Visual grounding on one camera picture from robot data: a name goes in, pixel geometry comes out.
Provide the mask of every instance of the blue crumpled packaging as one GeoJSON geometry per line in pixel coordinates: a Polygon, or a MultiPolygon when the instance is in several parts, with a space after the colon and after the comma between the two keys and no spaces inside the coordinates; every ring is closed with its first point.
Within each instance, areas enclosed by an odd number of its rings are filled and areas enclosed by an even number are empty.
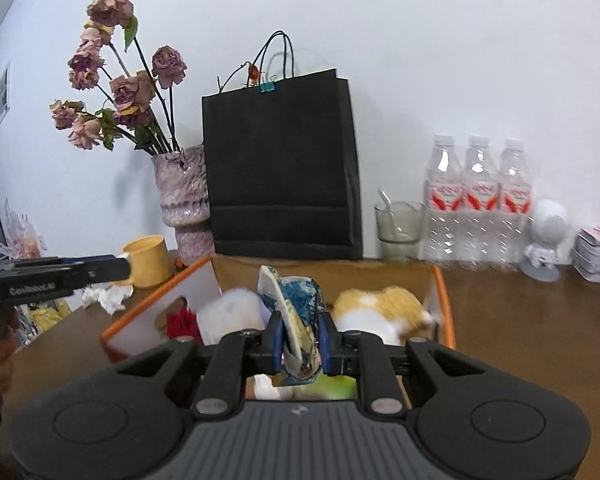
{"type": "Polygon", "coordinates": [[[267,309],[279,310],[285,325],[282,371],[274,386],[295,386],[315,381],[322,366],[317,346],[318,314],[325,311],[320,288],[311,278],[280,276],[273,267],[261,266],[258,294],[267,309]]]}

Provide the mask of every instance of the black paper bag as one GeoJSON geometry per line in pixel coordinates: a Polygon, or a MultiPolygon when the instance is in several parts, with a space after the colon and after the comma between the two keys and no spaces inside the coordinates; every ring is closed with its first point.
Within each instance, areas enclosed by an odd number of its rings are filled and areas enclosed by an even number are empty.
{"type": "Polygon", "coordinates": [[[203,97],[202,118],[218,253],[362,258],[349,84],[335,69],[203,97]]]}

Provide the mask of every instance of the glass cup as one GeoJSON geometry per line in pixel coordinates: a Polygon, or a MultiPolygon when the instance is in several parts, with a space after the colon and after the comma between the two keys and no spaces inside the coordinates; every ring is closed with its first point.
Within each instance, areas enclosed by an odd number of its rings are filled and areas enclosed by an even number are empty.
{"type": "Polygon", "coordinates": [[[418,257],[424,204],[392,202],[389,212],[383,202],[376,204],[376,227],[382,261],[408,263],[418,257]]]}

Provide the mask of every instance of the yellow and white plush toy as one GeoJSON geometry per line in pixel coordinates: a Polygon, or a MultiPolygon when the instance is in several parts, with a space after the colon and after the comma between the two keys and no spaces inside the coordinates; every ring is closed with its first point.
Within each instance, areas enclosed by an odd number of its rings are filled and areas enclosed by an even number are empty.
{"type": "Polygon", "coordinates": [[[333,320],[340,332],[371,332],[388,345],[400,345],[402,336],[426,335],[433,323],[418,298],[401,286],[345,290],[333,305],[333,320]]]}

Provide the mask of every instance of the red cloth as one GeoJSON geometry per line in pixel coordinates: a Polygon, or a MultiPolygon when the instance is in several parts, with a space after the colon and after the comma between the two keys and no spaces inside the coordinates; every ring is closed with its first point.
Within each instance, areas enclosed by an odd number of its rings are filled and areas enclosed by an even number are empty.
{"type": "Polygon", "coordinates": [[[167,313],[167,337],[175,339],[183,335],[193,336],[196,343],[202,345],[202,336],[196,320],[196,315],[183,306],[177,314],[167,313]]]}

